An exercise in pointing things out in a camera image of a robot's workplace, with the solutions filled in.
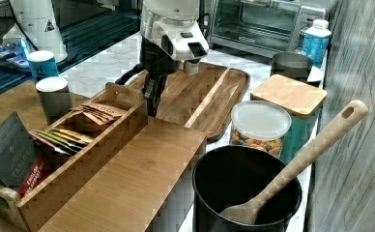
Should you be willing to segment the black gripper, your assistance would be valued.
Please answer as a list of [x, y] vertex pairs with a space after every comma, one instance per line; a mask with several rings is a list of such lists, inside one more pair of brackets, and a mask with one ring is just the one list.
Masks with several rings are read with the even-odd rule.
[[174, 61], [158, 45], [145, 37], [142, 38], [139, 61], [148, 72], [142, 88], [144, 99], [147, 102], [147, 113], [149, 116], [155, 117], [167, 75], [178, 69], [179, 61]]

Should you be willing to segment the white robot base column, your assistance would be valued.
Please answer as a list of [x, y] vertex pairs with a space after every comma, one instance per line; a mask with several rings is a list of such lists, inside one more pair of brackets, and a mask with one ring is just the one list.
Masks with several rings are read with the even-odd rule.
[[57, 63], [68, 57], [57, 26], [51, 0], [9, 0], [14, 26], [3, 36], [4, 41], [24, 38], [34, 50], [47, 50]]

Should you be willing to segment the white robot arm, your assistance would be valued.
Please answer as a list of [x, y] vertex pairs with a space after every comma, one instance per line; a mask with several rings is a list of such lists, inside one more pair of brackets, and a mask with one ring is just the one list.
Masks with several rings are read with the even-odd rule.
[[148, 114], [155, 117], [167, 76], [179, 69], [198, 73], [209, 45], [197, 19], [200, 0], [143, 0], [140, 64], [147, 71], [142, 93]]

